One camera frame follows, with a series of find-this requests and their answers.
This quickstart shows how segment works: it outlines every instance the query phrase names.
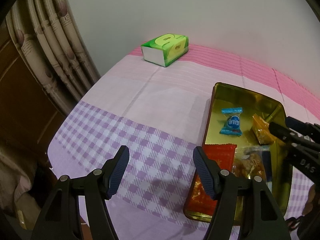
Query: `yellow snack packet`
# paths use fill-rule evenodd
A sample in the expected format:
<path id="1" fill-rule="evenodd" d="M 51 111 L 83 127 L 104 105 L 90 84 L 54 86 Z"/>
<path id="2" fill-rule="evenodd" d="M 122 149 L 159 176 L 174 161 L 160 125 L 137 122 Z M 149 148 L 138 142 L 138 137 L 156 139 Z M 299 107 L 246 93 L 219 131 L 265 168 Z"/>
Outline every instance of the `yellow snack packet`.
<path id="1" fill-rule="evenodd" d="M 252 130 L 261 145 L 271 145 L 277 139 L 269 132 L 269 124 L 257 114 L 253 115 Z"/>

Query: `gold tin box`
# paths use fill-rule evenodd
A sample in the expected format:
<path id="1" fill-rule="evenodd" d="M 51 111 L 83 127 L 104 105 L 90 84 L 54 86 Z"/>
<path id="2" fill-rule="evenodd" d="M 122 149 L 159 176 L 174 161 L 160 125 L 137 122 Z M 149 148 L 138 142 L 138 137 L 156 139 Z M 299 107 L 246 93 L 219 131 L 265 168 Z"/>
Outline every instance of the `gold tin box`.
<path id="1" fill-rule="evenodd" d="M 240 116 L 240 128 L 243 135 L 240 137 L 220 134 L 226 117 L 221 113 L 222 108 L 242 107 Z M 204 144 L 236 144 L 237 147 L 259 145 L 255 134 L 252 131 L 252 116 L 257 114 L 266 122 L 276 122 L 285 126 L 285 111 L 283 105 L 270 97 L 260 93 L 236 87 L 224 83 L 216 83 L 211 97 L 211 105 L 206 130 L 204 133 Z M 284 162 L 286 150 L 277 140 L 270 146 L 272 163 L 272 194 L 284 215 L 290 196 L 292 182 L 292 166 Z M 187 210 L 187 204 L 191 200 L 192 190 L 195 184 L 196 174 L 192 180 L 190 191 L 186 199 L 183 212 L 186 217 L 203 222 L 210 222 L 212 216 L 200 212 Z M 242 199 L 238 198 L 234 225 L 240 224 L 242 213 Z"/>

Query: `candy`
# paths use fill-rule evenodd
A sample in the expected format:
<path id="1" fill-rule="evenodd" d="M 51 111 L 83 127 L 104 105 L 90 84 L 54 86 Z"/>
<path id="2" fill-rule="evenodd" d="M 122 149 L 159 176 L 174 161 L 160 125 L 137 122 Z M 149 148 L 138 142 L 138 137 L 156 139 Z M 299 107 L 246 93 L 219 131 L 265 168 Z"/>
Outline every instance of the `candy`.
<path id="1" fill-rule="evenodd" d="M 242 113 L 242 107 L 223 108 L 221 109 L 221 112 L 228 117 L 228 119 L 220 133 L 227 135 L 242 135 L 240 130 L 240 114 Z"/>

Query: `tissue box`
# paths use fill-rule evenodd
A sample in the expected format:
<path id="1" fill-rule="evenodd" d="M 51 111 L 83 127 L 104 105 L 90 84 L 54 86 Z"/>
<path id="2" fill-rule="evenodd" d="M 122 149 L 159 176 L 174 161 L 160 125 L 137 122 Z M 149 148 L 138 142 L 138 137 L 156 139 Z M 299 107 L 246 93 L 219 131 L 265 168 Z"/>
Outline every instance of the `tissue box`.
<path id="1" fill-rule="evenodd" d="M 187 36 L 169 33 L 142 44 L 141 49 L 144 60 L 167 67 L 188 51 L 188 45 Z"/>

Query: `bed sheet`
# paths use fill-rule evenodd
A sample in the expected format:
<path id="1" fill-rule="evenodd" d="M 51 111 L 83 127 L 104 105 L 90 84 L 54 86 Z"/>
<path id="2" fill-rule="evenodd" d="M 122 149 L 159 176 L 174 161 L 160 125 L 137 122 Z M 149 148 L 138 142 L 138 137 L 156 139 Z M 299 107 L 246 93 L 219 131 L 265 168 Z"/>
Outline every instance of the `bed sheet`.
<path id="1" fill-rule="evenodd" d="M 48 149 L 57 177 L 85 176 L 120 145 L 130 161 L 107 207 L 120 239 L 202 239 L 207 223 L 187 219 L 182 207 L 195 171 L 212 88 L 224 82 L 280 101 L 287 116 L 319 123 L 320 100 L 284 74 L 239 56 L 190 45 L 168 68 L 125 56 L 83 97 Z M 301 215 L 312 182 L 293 170 L 286 218 Z M 87 222 L 84 199 L 80 213 Z M 236 239 L 234 227 L 230 239 Z"/>

